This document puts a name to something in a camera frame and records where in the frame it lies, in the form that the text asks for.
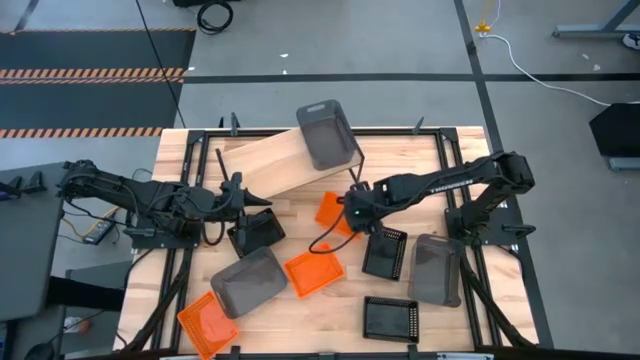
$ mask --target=gray table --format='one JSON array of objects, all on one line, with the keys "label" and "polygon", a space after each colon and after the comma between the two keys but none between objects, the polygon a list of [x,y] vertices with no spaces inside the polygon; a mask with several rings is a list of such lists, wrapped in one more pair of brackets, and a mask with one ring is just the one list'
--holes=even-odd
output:
[{"label": "gray table", "polygon": [[0,172],[0,181],[41,171],[47,191],[0,202],[0,321],[38,314],[47,298],[62,199],[56,184],[63,163]]}]

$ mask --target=wooden block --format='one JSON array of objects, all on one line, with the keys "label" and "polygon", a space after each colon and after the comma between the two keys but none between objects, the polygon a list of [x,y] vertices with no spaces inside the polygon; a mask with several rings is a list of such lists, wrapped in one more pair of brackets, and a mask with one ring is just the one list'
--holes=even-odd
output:
[{"label": "wooden block", "polygon": [[[207,159],[217,162],[215,148]],[[270,136],[237,149],[225,151],[222,160],[231,175],[242,173],[242,186],[261,198],[270,198],[304,184],[322,179],[360,164],[358,152],[351,161],[318,171],[299,128]]]}]

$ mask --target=black floor mat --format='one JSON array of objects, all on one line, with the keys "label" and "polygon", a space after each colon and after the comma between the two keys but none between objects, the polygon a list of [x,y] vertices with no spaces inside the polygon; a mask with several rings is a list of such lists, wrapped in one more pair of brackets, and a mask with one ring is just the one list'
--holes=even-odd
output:
[{"label": "black floor mat", "polygon": [[[150,34],[179,99],[195,31]],[[174,125],[144,29],[0,34],[0,54],[0,138],[157,136]]]},{"label": "black floor mat", "polygon": [[[186,68],[193,30],[152,30],[165,68]],[[144,29],[20,31],[0,34],[0,69],[158,68]]]},{"label": "black floor mat", "polygon": [[[180,96],[182,84],[171,86],[176,96]],[[176,106],[163,79],[141,83],[0,85],[0,137],[65,134],[60,131],[60,136],[54,136],[55,131],[51,131],[47,136],[47,132],[38,131],[40,129],[71,129],[70,137],[74,133],[76,136],[154,136],[158,135],[155,128],[173,127],[175,115]]]}]

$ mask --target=gray floor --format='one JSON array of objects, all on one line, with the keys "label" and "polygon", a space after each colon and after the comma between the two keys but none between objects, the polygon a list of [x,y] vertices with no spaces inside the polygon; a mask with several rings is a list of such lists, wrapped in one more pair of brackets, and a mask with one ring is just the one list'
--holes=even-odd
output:
[{"label": "gray floor", "polygon": [[[621,1],[505,1],[495,33],[532,73],[639,72],[640,52],[618,40],[555,39],[556,23],[599,22]],[[141,0],[150,27],[193,26],[192,9]],[[485,1],[465,0],[470,25]],[[13,29],[26,0],[0,2],[0,31]],[[470,73],[454,5],[448,0],[243,0],[229,31],[197,34],[192,75],[326,73]],[[640,22],[640,11],[631,19]],[[140,28],[131,0],[40,0],[27,28]],[[516,73],[506,47],[477,42],[484,73]],[[607,102],[640,99],[637,82],[566,83]],[[640,175],[614,173],[588,128],[602,110],[581,98],[533,83],[487,85],[505,149],[526,155],[537,186],[520,199],[540,287],[558,348],[640,353],[640,298],[635,259],[640,231]],[[185,85],[180,107],[192,127],[238,114],[244,127],[290,126],[295,109],[341,101],[354,125],[484,125],[473,83],[336,82]],[[131,174],[151,169],[157,139],[2,140],[0,169],[90,158]],[[96,212],[108,206],[95,201]],[[89,226],[77,219],[80,228]],[[69,235],[64,226],[61,233]],[[130,258],[129,242],[98,247],[60,240],[54,273]]]}]

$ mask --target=black perforated tray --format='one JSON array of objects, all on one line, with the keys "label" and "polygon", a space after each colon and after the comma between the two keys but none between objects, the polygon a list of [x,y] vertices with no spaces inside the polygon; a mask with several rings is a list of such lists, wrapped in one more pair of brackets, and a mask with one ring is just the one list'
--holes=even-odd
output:
[{"label": "black perforated tray", "polygon": [[407,233],[390,228],[383,228],[382,236],[370,236],[362,272],[398,281],[406,244]]},{"label": "black perforated tray", "polygon": [[417,343],[419,329],[417,301],[365,296],[365,338]]}]

